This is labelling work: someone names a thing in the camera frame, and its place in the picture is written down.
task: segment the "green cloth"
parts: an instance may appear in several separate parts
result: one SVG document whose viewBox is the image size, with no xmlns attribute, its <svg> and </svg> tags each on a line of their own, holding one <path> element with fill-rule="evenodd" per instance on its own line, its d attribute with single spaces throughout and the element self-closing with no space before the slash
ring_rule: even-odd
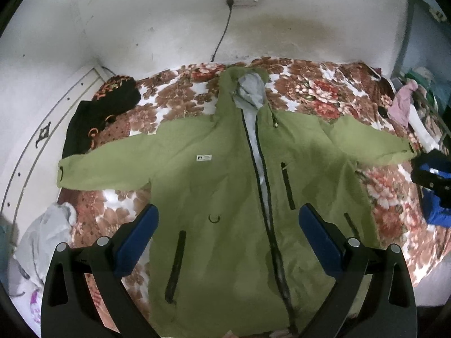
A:
<svg viewBox="0 0 451 338">
<path fill-rule="evenodd" d="M 149 320 L 162 336 L 215 338 L 229 330 L 243 336 L 289 325 L 274 277 L 242 111 L 233 101 L 238 79 L 252 71 L 268 80 L 258 69 L 232 67 L 222 73 L 213 115 L 165 122 L 154 135 L 107 143 L 59 163 L 60 187 L 136 190 L 150 183 L 160 223 L 150 248 Z M 257 125 L 273 231 L 301 331 L 334 279 L 324 274 L 298 225 L 299 208 L 311 203 L 324 220 L 351 237 L 346 212 L 363 243 L 378 247 L 367 192 L 355 175 L 356 162 L 396 164 L 414 152 L 408 140 L 349 116 L 328 124 L 265 103 Z M 196 161 L 198 155 L 211 155 L 211 160 Z M 165 293 L 181 230 L 186 243 L 175 302 L 169 303 Z"/>
</svg>

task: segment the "blue gripper pad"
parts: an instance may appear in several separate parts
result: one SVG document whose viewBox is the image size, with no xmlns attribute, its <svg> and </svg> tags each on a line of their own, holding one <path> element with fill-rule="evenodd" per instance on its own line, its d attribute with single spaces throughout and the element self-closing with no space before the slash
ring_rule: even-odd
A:
<svg viewBox="0 0 451 338">
<path fill-rule="evenodd" d="M 135 268 L 136 263 L 158 226 L 157 207 L 148 205 L 143 212 L 144 214 L 139 214 L 137 219 L 132 223 L 121 225 L 121 228 L 130 226 L 132 230 L 114 256 L 116 263 L 113 273 L 116 277 L 128 276 L 133 272 L 133 268 Z"/>
<path fill-rule="evenodd" d="M 299 210 L 299 226 L 324 272 L 338 279 L 343 273 L 343 249 L 340 247 L 344 245 L 342 243 L 346 242 L 346 238 L 337 226 L 324 222 L 310 204 L 305 204 Z"/>
</svg>

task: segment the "floral bedspread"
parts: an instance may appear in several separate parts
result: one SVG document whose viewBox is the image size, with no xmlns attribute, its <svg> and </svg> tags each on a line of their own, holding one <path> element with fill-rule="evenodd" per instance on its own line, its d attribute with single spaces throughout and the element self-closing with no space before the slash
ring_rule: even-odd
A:
<svg viewBox="0 0 451 338">
<path fill-rule="evenodd" d="M 263 67 L 270 74 L 267 98 L 276 109 L 312 114 L 326 121 L 352 115 L 360 122 L 397 136 L 408 137 L 418 147 L 415 135 L 389 119 L 378 107 L 388 108 L 393 92 L 378 70 L 363 63 L 313 63 L 287 58 L 261 57 L 238 66 Z M 153 134 L 160 123 L 177 118 L 212 114 L 218 95 L 219 74 L 228 66 L 208 63 L 181 66 L 137 82 L 142 95 L 135 109 L 120 115 L 94 138 L 95 145 L 138 133 Z M 373 217 L 383 246 L 402 247 L 413 284 L 426 276 L 451 249 L 451 233 L 427 225 L 419 206 L 418 190 L 410 179 L 409 162 L 385 167 L 360 167 L 357 171 L 373 205 Z M 73 228 L 74 246 L 112 236 L 123 223 L 132 221 L 150 200 L 148 190 L 137 192 L 74 192 L 64 190 L 60 201 L 71 202 L 78 213 Z M 147 297 L 148 252 L 134 272 L 122 282 L 144 316 L 149 315 Z M 92 276 L 87 281 L 104 324 L 115 328 Z M 271 336 L 284 335 L 284 332 Z"/>
</svg>

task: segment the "pink cloth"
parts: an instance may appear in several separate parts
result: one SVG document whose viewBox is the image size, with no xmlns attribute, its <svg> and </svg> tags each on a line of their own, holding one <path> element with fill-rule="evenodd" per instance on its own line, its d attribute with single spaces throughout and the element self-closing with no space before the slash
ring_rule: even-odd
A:
<svg viewBox="0 0 451 338">
<path fill-rule="evenodd" d="M 410 80 L 396 93 L 392 106 L 387 110 L 389 118 L 398 122 L 400 125 L 407 127 L 409 124 L 410 114 L 410 98 L 412 93 L 418 89 L 415 80 Z"/>
</svg>

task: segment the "blue bag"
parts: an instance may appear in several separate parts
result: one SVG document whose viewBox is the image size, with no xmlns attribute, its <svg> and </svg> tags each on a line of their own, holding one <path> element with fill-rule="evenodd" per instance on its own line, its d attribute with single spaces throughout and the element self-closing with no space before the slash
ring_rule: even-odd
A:
<svg viewBox="0 0 451 338">
<path fill-rule="evenodd" d="M 438 150 L 412 161 L 412 181 L 423 186 L 421 207 L 427 223 L 451 227 L 451 162 Z"/>
</svg>

